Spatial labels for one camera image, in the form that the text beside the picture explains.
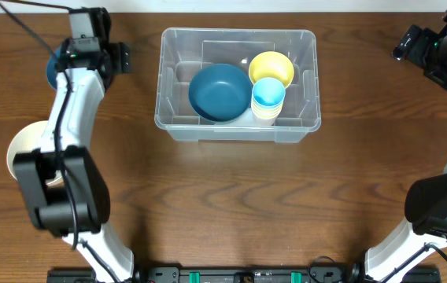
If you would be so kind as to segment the pink cup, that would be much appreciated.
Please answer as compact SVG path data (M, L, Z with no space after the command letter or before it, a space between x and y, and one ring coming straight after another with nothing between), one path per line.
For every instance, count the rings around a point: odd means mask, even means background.
M253 117L253 124L258 127L270 127L273 126L276 121L275 117L270 119L261 119L260 117Z

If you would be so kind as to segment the dark blue bowl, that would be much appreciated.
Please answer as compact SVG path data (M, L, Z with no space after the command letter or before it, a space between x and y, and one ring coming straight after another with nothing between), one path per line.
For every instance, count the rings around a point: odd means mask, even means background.
M57 63L57 59L60 56L60 52L61 52L61 48L58 47L55 51L54 54L56 57L50 57L50 59L47 62L46 65L46 78L48 83L50 84L50 86L53 89L57 89L57 69L56 69L56 63Z
M190 81L188 101L201 118L227 122L247 110L252 87L242 69L231 64L211 64Z

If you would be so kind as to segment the yellow small bowl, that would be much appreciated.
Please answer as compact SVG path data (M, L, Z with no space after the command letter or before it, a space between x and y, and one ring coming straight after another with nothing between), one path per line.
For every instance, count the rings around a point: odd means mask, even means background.
M248 76L252 84L263 78L274 78L287 88L294 80L294 64L282 53L266 51L251 60Z

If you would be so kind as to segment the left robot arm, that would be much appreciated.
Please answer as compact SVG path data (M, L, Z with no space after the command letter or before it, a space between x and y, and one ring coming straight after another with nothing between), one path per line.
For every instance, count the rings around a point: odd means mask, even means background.
M68 39L54 60L57 93L46 128L34 149L13 158L29 218L80 252L96 282L130 282L134 254L109 222L109 190L89 151L105 92L130 71L129 48Z

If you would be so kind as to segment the yellow cup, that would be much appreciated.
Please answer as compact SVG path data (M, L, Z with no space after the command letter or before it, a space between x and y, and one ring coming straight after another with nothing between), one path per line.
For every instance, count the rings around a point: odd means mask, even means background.
M251 102L251 109L256 108L256 109L262 109L265 111L275 111L277 109L280 109L282 111L283 108L283 103L279 103L277 105L273 105L273 106L267 106L267 105L261 105L258 102L252 100Z

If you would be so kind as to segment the light blue cup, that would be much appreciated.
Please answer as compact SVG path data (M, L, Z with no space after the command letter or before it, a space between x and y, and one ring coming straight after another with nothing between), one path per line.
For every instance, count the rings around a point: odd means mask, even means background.
M275 107L283 103L286 88L281 81L272 77L258 80L252 89L253 100L265 107Z

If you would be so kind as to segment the cream cup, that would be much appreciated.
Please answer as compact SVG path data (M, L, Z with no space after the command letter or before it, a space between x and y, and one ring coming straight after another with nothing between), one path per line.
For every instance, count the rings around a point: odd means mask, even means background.
M259 119L274 119L280 114L281 110L277 109L275 111L265 111L262 109L253 108L252 112Z

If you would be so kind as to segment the large cream bowl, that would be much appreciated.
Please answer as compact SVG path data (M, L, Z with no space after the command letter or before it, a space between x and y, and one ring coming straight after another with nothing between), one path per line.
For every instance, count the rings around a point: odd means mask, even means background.
M10 175L17 180L13 167L13 160L17 153L31 152L35 149L41 149L40 140L48 124L47 120L31 123L20 130L9 144L6 163Z

